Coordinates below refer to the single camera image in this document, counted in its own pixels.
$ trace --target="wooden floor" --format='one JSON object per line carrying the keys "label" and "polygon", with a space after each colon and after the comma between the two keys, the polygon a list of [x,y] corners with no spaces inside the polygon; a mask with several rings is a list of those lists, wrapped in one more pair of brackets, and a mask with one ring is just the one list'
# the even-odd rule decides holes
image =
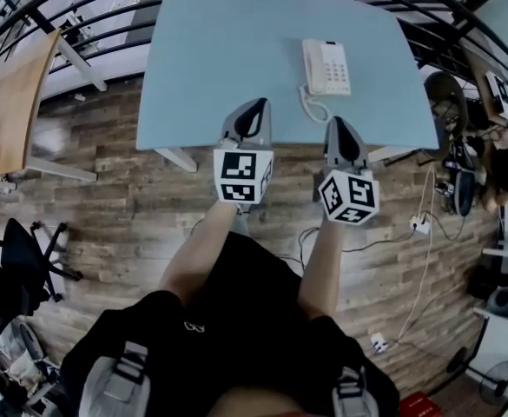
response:
{"label": "wooden floor", "polygon": [[448,417],[496,417],[503,414],[505,403],[496,406],[483,400],[479,382],[467,375],[461,375],[451,384],[432,397],[432,401]]}
{"label": "wooden floor", "polygon": [[[27,171],[13,175],[18,190],[0,193],[0,236],[10,217],[26,226],[34,220],[51,227],[69,224],[66,262],[85,279],[67,282],[66,301],[45,303],[30,319],[57,360],[105,308],[128,306],[155,289],[170,257],[216,198],[210,148],[189,151],[199,163],[196,174],[176,168],[155,152],[136,151],[141,85],[141,79],[112,84],[105,93],[84,93],[83,103],[66,97],[42,106],[35,152],[96,171],[98,182]],[[300,232],[320,223],[321,206],[311,199],[312,173],[320,169],[322,147],[283,146],[275,152],[274,178],[263,205],[251,214],[251,233],[276,254],[298,258]],[[406,236],[408,220],[418,209],[426,167],[419,168],[412,159],[389,169],[377,164],[373,171],[381,184],[381,212],[366,227],[348,229],[344,248]],[[426,206],[430,199],[431,184]],[[460,219],[442,213],[438,203],[434,212],[455,235]],[[372,352],[369,336],[398,336],[418,291],[428,238],[414,236],[407,242],[343,254],[335,319],[391,375],[403,396],[437,386],[446,378],[448,359],[477,340],[482,320],[471,311],[473,299],[465,295],[465,280],[496,230],[497,217],[481,208],[472,211],[455,242],[434,227],[429,270],[413,317],[441,296],[401,344],[378,355]],[[306,242],[306,255],[313,239],[314,235]],[[297,262],[289,263],[300,269]]]}

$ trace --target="electric fan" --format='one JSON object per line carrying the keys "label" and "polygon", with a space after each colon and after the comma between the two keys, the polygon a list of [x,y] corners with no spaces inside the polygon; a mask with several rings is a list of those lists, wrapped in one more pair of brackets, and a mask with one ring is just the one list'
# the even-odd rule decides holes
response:
{"label": "electric fan", "polygon": [[469,366],[465,361],[468,349],[462,347],[453,357],[446,367],[449,374],[459,370],[461,367],[467,369],[481,377],[479,383],[479,395],[485,403],[493,406],[503,405],[508,401],[508,361],[502,361],[482,374],[477,369]]}

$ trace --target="light blue table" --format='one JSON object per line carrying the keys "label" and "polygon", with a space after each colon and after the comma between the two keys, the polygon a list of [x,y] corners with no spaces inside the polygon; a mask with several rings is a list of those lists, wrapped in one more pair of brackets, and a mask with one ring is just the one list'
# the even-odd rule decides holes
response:
{"label": "light blue table", "polygon": [[353,0],[163,0],[137,148],[195,171],[180,147],[215,145],[225,117],[256,97],[271,103],[274,143],[322,143],[325,126],[300,105],[306,38],[344,45],[352,95],[320,100],[367,144],[438,147],[422,76],[386,10]]}

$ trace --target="person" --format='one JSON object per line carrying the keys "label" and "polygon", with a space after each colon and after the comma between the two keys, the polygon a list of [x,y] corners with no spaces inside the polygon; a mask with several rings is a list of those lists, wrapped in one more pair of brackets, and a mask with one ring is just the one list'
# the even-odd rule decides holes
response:
{"label": "person", "polygon": [[473,138],[468,143],[477,148],[479,160],[486,171],[481,202],[488,212],[497,212],[508,203],[508,124],[505,129],[492,131],[489,141]]}
{"label": "person", "polygon": [[[300,278],[248,236],[236,205],[216,202],[170,261],[160,290],[104,312],[67,354],[62,379],[75,409],[80,416],[396,415],[393,382],[330,318],[344,234],[345,226],[323,219]],[[147,349],[145,361],[127,365],[143,365],[148,379],[139,412],[105,404],[102,397],[120,399],[124,387],[113,393],[94,373],[98,359],[120,360],[129,343]],[[119,381],[129,377],[110,366]]]}

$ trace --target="red object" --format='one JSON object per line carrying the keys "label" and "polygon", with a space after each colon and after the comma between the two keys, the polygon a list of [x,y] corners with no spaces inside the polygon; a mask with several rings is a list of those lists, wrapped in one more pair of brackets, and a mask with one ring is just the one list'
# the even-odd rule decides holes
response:
{"label": "red object", "polygon": [[424,393],[416,393],[400,401],[400,417],[440,417],[440,407]]}

